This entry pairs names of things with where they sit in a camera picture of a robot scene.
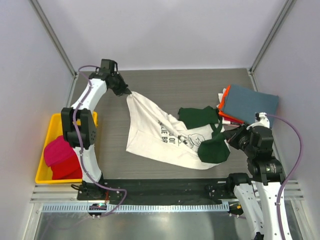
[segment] red item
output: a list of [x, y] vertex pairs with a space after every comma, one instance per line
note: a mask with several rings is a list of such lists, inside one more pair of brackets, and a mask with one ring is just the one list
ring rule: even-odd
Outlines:
[[82, 179], [82, 171], [76, 154], [51, 166], [52, 180]]
[[82, 179], [81, 168], [75, 170], [73, 173], [65, 176], [63, 179]]
[[43, 151], [44, 161], [48, 167], [62, 163], [72, 156], [77, 157], [75, 151], [70, 147], [69, 143], [64, 140], [63, 136], [58, 136], [50, 142]]

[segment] dark gray table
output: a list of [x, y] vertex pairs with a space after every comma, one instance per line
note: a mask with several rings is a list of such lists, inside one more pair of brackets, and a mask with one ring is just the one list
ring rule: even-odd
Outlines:
[[[175, 117], [180, 107], [216, 106], [218, 93], [229, 84], [252, 88], [246, 69], [135, 70], [121, 74], [132, 91], [146, 96]], [[80, 76], [71, 104], [86, 85], [87, 80]], [[130, 116], [126, 97], [108, 91], [95, 111], [98, 113], [95, 151], [105, 178], [224, 178], [229, 173], [248, 172], [246, 156], [235, 149], [231, 149], [226, 162], [208, 170], [183, 168], [128, 153]]]

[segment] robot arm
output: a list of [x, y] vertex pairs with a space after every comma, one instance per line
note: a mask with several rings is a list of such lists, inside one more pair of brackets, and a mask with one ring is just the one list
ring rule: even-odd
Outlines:
[[282, 228], [286, 240], [291, 240], [284, 197], [277, 203], [277, 194], [285, 175], [281, 163], [272, 156], [273, 136], [266, 113], [257, 113], [256, 122], [223, 132], [227, 142], [241, 149], [248, 157], [248, 169], [252, 174], [261, 200], [260, 208], [249, 176], [246, 173], [232, 173], [226, 179], [227, 191], [239, 200], [248, 221], [253, 240], [282, 240], [277, 217], [280, 204]]
[[[93, 120], [93, 112], [100, 98], [108, 89], [111, 89], [117, 96], [131, 94], [131, 92], [118, 72], [118, 64], [113, 60], [102, 59], [101, 67], [98, 68], [98, 71], [93, 72], [89, 76], [89, 79], [90, 82], [88, 82], [80, 98], [71, 107], [62, 109], [62, 132], [64, 140], [70, 144], [80, 161], [81, 148], [73, 125], [73, 113], [80, 103], [80, 107], [76, 113], [76, 119], [77, 121], [79, 120], [78, 127], [84, 148], [82, 153], [83, 165], [95, 182], [104, 185], [104, 177], [98, 166], [95, 154], [97, 128]], [[100, 193], [104, 192], [103, 189], [99, 189], [99, 187], [89, 179], [84, 169], [82, 169], [82, 189], [89, 191], [91, 196], [99, 196]]]

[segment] clothing item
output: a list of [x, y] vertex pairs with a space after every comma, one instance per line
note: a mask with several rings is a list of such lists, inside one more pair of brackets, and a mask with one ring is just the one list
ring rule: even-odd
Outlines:
[[127, 152], [190, 169], [218, 165], [202, 162], [198, 157], [201, 143], [212, 138], [210, 124], [187, 129], [182, 121], [137, 92], [133, 91], [126, 100], [130, 112]]
[[[256, 113], [276, 114], [279, 97], [232, 84], [225, 98], [222, 111], [234, 118], [253, 124]], [[270, 127], [274, 119], [270, 118]]]
[[178, 115], [178, 120], [183, 121], [187, 129], [195, 129], [207, 124], [214, 126], [219, 123], [217, 112], [211, 106], [207, 106], [204, 109], [181, 107]]
[[221, 132], [224, 131], [222, 118], [218, 115], [219, 110], [207, 106], [204, 109], [180, 108], [179, 120], [188, 123], [188, 128], [199, 127], [202, 124], [210, 123], [211, 138], [200, 143], [197, 150], [200, 160], [204, 163], [219, 164], [225, 162], [230, 150], [225, 137]]
[[52, 180], [82, 179], [82, 171], [76, 154], [65, 159], [63, 162], [51, 166]]
[[226, 104], [226, 99], [227, 99], [227, 96], [229, 94], [230, 87], [231, 87], [231, 85], [229, 85], [226, 89], [225, 88], [223, 89], [223, 95], [222, 96], [220, 96], [220, 93], [218, 93], [218, 97], [219, 97], [219, 101], [220, 101], [220, 104], [218, 105], [218, 109], [220, 110], [219, 111], [219, 115], [221, 117], [224, 117], [226, 121], [243, 124], [244, 121], [239, 120], [239, 119], [237, 119], [237, 118], [235, 118], [235, 117], [233, 117], [231, 115], [225, 114], [222, 111], [223, 107]]
[[64, 140], [63, 136], [58, 136], [50, 142], [43, 151], [44, 161], [48, 167], [62, 163], [75, 155], [75, 151], [70, 147], [69, 143]]

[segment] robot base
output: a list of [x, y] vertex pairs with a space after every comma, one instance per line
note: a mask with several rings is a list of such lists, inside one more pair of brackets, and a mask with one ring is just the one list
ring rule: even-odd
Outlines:
[[[105, 185], [103, 175], [101, 175], [98, 183], [102, 186]], [[94, 183], [82, 181], [82, 184], [79, 186], [76, 199], [79, 201], [103, 200], [106, 197], [105, 192], [105, 189], [95, 185]]]

